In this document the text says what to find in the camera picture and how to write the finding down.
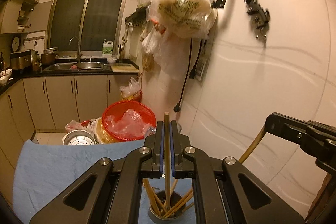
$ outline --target window pane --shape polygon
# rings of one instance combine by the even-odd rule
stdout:
[[[69,40],[79,36],[79,22],[85,0],[57,0],[51,26],[50,47],[59,51],[77,51],[77,42]]]
[[[114,41],[122,0],[89,0],[86,8],[81,50],[101,51],[104,39]]]

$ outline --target kitchen sink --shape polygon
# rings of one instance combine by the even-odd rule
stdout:
[[[89,62],[89,63],[58,63],[53,64],[43,70],[43,72],[52,72],[52,71],[97,71],[103,69],[102,63]]]

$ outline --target silver screw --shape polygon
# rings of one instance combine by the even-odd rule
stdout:
[[[194,153],[194,152],[196,151],[196,149],[195,149],[194,147],[192,147],[192,146],[188,146],[188,147],[186,147],[184,150],[185,150],[186,153],[188,153],[188,154],[192,154],[192,153]]]
[[[149,152],[149,148],[146,146],[142,146],[139,148],[139,152],[142,154],[147,154]]]
[[[99,164],[100,165],[108,165],[110,163],[110,159],[109,158],[101,158],[99,160]]]
[[[228,164],[228,165],[234,165],[236,163],[236,159],[233,158],[233,157],[226,157],[225,158],[225,162]]]

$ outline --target faucet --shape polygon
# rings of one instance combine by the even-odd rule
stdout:
[[[82,56],[82,54],[80,53],[80,51],[81,51],[81,41],[79,40],[79,38],[77,36],[74,36],[73,38],[77,38],[77,40],[78,40],[76,60],[77,60],[77,63],[80,63],[81,62],[81,56]]]

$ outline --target countertop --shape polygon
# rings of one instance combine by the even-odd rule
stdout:
[[[76,60],[72,60],[72,59],[62,59],[62,60],[57,60],[56,63],[70,63],[70,62],[75,62]],[[102,62],[102,60],[96,60],[92,58],[92,62]],[[130,60],[124,60],[125,63],[131,63],[132,65],[134,65],[136,68],[139,68],[136,64],[134,64],[132,61]],[[29,72],[25,72],[22,74],[15,74],[15,72],[13,72],[13,74],[11,75],[11,77],[13,78],[13,80],[10,80],[7,82],[6,85],[1,86],[0,87],[0,95],[2,93],[4,93],[7,89],[9,89],[12,85],[14,85],[16,82],[18,82],[19,80],[23,79],[23,78],[32,78],[32,77],[50,77],[50,76],[70,76],[70,75],[129,75],[130,77],[134,77],[137,75],[137,73],[115,73],[112,71],[111,67],[109,66],[104,66],[104,68],[102,70],[97,70],[97,71],[79,71],[79,70],[69,70],[69,71],[48,71],[48,72],[44,72],[43,70],[44,68],[40,68],[40,71],[38,72],[33,72],[33,71],[29,71]]]

